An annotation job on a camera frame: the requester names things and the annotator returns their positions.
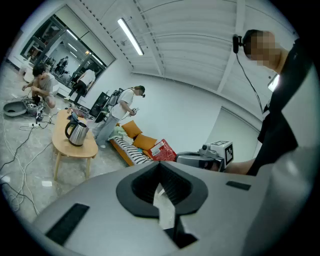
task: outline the silver kettle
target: silver kettle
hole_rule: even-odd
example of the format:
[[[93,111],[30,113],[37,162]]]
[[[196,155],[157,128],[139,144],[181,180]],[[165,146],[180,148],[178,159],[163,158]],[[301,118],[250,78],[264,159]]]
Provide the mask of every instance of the silver kettle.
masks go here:
[[[72,125],[74,125],[74,127],[72,128],[69,134],[68,128]],[[78,120],[76,120],[76,121],[69,122],[66,125],[64,132],[65,132],[65,136],[69,139],[69,142],[71,143],[71,145],[80,147],[84,144],[88,131],[89,131],[89,128],[85,123],[79,122]]]

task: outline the black shirt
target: black shirt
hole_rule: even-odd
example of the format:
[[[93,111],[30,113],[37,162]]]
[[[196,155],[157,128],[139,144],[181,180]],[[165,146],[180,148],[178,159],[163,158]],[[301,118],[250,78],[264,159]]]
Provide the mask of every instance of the black shirt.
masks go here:
[[[312,60],[301,45],[300,39],[297,39],[286,58],[270,104],[264,109],[270,113],[262,122],[258,136],[262,146],[247,173],[248,175],[257,175],[261,166],[274,163],[284,153],[292,151],[298,146],[281,111],[299,89],[311,65]]]

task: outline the sofa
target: sofa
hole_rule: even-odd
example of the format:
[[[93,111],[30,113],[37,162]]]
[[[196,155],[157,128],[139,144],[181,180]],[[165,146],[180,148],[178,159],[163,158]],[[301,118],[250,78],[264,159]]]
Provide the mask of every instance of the sofa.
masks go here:
[[[110,143],[129,166],[144,164],[152,161],[148,150],[154,147],[157,139],[143,135],[136,123],[132,120],[121,126],[127,136],[133,139],[133,144],[127,143],[122,136],[112,136]]]

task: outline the wooden table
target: wooden table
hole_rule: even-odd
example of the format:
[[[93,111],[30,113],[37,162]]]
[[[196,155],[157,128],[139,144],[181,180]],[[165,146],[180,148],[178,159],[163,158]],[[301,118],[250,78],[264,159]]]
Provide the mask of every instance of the wooden table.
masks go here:
[[[57,180],[58,169],[61,156],[73,157],[73,158],[86,158],[86,172],[85,178],[87,179],[90,175],[90,160],[95,158],[98,153],[98,146],[94,139],[92,132],[89,130],[85,136],[84,143],[82,146],[73,146],[70,144],[66,134],[65,129],[70,120],[67,119],[71,115],[67,113],[66,109],[60,110],[57,114],[57,119],[55,121],[52,143],[57,152],[55,169],[54,169],[54,180]],[[80,121],[86,123],[86,120],[82,117],[78,117]]]

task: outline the backpack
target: backpack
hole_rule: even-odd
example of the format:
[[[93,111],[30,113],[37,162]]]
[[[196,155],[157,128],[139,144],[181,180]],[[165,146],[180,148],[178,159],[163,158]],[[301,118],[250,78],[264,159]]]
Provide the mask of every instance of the backpack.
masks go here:
[[[123,91],[124,91],[124,89],[121,89],[121,88],[119,88],[119,90],[115,90],[111,94],[111,96],[110,96],[110,98],[108,100],[107,106],[113,107],[113,106],[117,105],[118,104],[118,99],[119,99],[119,97],[120,97],[120,95],[122,94]]]

